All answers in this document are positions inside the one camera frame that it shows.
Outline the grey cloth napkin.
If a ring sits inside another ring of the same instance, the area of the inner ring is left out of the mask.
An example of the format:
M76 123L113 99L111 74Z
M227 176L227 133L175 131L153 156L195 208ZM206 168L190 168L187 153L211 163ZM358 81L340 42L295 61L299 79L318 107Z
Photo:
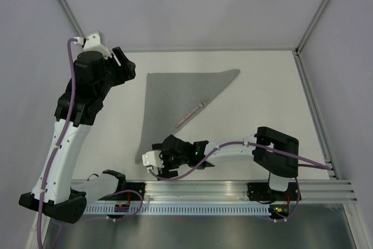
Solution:
M182 126L176 125L202 101L210 103L240 74L239 69L205 73L149 73L146 78L145 112L135 164L152 144L161 143Z

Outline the pink handled fork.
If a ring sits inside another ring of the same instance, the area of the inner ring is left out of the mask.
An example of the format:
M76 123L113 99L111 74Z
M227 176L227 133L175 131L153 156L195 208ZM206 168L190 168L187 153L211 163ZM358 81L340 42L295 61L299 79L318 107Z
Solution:
M193 114L195 114L198 110L202 109L207 103L207 99L202 100L198 106L192 109L186 116L184 116L180 121L178 121L175 125L176 128L180 127L188 118L190 118Z

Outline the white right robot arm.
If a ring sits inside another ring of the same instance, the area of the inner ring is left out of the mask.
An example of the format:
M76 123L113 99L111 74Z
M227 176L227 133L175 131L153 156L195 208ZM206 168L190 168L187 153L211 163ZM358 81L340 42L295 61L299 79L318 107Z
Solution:
M289 182L298 176L299 140L271 129L259 127L246 138L225 141L186 142L169 135L162 143L142 156L148 172L154 169L159 180L175 181L194 170L203 170L233 161L252 161L269 172L266 193L280 199L287 192Z

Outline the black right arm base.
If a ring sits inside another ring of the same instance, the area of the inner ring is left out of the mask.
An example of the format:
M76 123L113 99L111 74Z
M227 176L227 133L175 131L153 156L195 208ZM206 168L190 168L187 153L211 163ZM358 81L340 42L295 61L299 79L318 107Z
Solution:
M274 202L292 202L301 198L298 185L290 182L285 191L274 191L269 188L267 182L247 183L247 197L252 202L274 203Z

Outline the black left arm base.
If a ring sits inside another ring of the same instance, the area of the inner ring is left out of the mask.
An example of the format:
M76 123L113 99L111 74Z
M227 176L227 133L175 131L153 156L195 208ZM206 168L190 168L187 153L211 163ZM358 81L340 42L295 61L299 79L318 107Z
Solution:
M125 190L130 192L122 192L117 195L109 195L99 199L99 201L140 201L144 198L146 183L143 182L129 182L126 184Z

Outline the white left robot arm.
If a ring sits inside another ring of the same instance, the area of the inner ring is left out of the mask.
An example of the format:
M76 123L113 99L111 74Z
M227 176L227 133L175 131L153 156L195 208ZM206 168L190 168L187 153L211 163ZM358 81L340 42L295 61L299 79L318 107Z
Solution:
M76 223L88 204L106 195L126 196L124 174L104 170L98 177L71 187L83 143L110 89L135 78L136 65L120 47L105 59L98 51L84 51L73 63L74 77L58 99L54 136L40 178L33 190L22 194L19 205L55 220Z

